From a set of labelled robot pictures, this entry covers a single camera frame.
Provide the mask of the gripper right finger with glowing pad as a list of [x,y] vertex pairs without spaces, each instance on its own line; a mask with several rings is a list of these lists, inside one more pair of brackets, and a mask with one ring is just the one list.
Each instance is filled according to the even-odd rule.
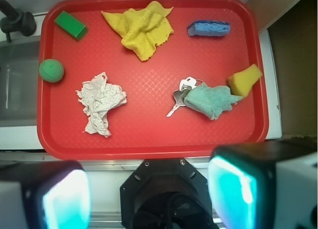
[[302,141],[219,146],[208,165],[212,205],[228,229],[315,229],[318,148]]

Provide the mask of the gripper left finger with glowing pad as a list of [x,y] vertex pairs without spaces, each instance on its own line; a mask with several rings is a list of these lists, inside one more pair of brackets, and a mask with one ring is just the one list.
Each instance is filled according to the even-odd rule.
[[91,204],[89,175],[77,161],[0,166],[2,229],[86,229]]

